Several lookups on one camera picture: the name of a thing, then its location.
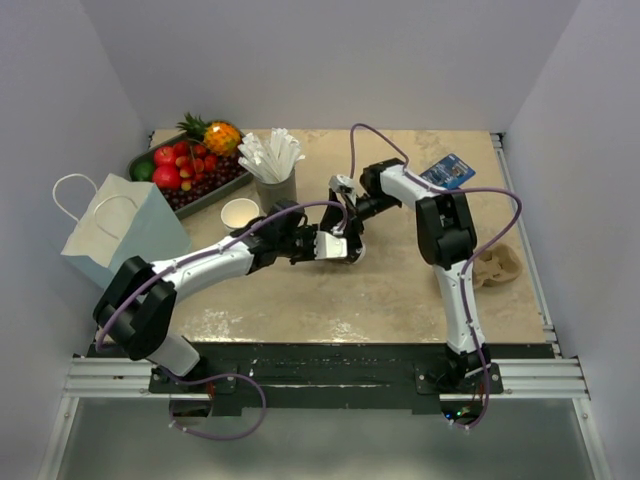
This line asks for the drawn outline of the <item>light blue paper bag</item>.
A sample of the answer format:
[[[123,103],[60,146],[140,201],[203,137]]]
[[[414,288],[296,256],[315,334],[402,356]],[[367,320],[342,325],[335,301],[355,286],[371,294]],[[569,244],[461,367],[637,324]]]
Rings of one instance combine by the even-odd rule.
[[[56,199],[60,185],[72,178],[87,181],[94,190],[80,218]],[[55,182],[52,197],[56,206],[75,221],[61,255],[102,289],[131,257],[168,260],[191,249],[187,231],[153,183],[132,182],[110,174],[98,186],[88,176],[73,173]]]

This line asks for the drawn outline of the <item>white paper coffee cup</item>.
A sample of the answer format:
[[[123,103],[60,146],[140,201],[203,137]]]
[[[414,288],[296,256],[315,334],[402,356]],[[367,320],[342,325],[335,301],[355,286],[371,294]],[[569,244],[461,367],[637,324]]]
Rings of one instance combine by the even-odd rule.
[[[356,264],[364,258],[365,254],[366,246],[364,244],[349,245],[344,261],[347,264]]]

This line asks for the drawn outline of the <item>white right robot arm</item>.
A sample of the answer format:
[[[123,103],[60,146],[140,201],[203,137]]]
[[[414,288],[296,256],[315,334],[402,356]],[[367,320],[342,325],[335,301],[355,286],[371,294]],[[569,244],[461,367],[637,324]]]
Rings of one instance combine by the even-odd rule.
[[[416,238],[423,260],[436,275],[447,321],[445,369],[448,386],[469,392],[481,380],[480,369],[490,362],[472,292],[472,268],[467,264],[477,245],[475,227],[466,197],[448,193],[412,175],[398,159],[363,170],[356,193],[355,182],[345,175],[329,181],[329,200],[320,229],[332,240],[321,240],[319,249],[332,250],[331,260],[353,264],[365,252],[361,235],[364,222],[393,207],[406,206],[415,213]]]

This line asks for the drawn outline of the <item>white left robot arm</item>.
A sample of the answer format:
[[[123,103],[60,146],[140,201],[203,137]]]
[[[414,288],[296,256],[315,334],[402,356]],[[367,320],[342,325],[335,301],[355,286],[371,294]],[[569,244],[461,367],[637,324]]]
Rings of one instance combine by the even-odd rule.
[[[94,309],[100,327],[95,349],[105,353],[119,348],[131,360],[147,360],[171,372],[183,391],[200,390],[207,380],[206,361],[188,340],[169,331],[176,305],[210,286],[271,266],[280,257],[293,264],[313,260],[317,232],[302,207],[284,203],[269,217],[252,220],[197,252],[157,262],[127,259]]]

